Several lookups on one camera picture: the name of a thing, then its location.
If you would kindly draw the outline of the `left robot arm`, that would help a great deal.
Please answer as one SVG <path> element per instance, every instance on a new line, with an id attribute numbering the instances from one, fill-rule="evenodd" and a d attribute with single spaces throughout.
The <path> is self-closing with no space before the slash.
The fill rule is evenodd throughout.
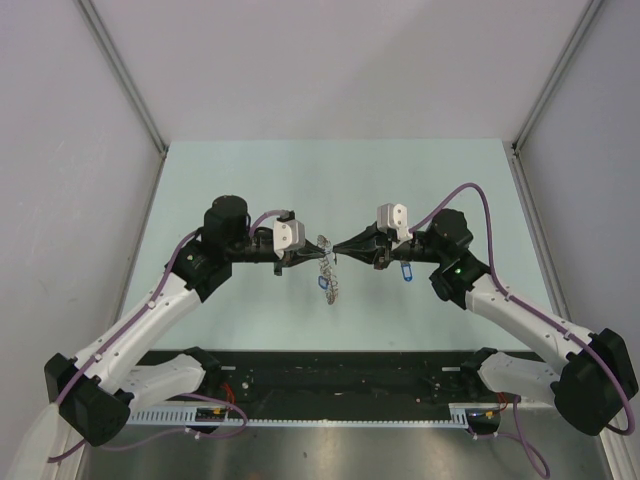
<path id="1" fill-rule="evenodd" d="M 207 400 L 221 387 L 217 364 L 193 348 L 155 369 L 153 397 L 126 377 L 160 337 L 202 305 L 232 275 L 235 263 L 269 263 L 275 274 L 323 258 L 306 239 L 294 212 L 274 210 L 272 227 L 253 221 L 238 196 L 216 198 L 201 227 L 175 247 L 161 278 L 146 297 L 73 357 L 57 353 L 44 366 L 47 393 L 58 413 L 94 446 L 112 440 L 137 407 L 193 393 Z"/>

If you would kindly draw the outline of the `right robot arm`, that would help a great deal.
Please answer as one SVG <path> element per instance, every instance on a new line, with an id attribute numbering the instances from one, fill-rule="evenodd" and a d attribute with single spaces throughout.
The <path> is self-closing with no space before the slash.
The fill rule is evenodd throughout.
<path id="1" fill-rule="evenodd" d="M 464 214 L 443 209 L 424 231 L 377 220 L 333 250 L 377 270 L 393 261 L 435 264 L 430 282 L 441 300 L 493 322 L 537 355 L 531 361 L 492 348 L 476 352 L 461 376 L 469 399 L 522 395 L 555 407 L 586 435 L 610 428 L 639 391 L 623 338 L 609 328 L 594 333 L 512 293 L 470 252 L 472 239 Z"/>

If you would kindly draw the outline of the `round metal keyring disc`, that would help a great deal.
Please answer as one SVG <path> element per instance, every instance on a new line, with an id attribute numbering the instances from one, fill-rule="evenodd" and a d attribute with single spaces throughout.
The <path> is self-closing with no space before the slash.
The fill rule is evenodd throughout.
<path id="1" fill-rule="evenodd" d="M 329 288 L 321 290 L 324 292 L 327 304 L 334 305 L 339 294 L 339 284 L 335 273 L 337 255 L 333 252 L 332 243 L 324 235 L 317 236 L 317 246 L 325 249 L 325 257 L 319 260 L 319 276 L 325 277 L 329 282 Z"/>

